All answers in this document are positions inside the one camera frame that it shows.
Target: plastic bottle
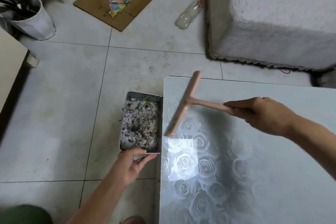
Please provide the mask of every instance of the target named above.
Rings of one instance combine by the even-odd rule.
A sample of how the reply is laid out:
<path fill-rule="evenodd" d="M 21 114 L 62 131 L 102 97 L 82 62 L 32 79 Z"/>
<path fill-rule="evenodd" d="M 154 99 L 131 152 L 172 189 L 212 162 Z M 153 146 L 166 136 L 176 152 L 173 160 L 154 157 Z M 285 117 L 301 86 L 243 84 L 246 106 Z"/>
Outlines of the plastic bottle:
<path fill-rule="evenodd" d="M 194 0 L 191 4 L 184 10 L 183 13 L 176 19 L 175 25 L 180 29 L 187 29 L 189 24 L 193 22 L 196 16 L 203 9 L 203 0 Z"/>

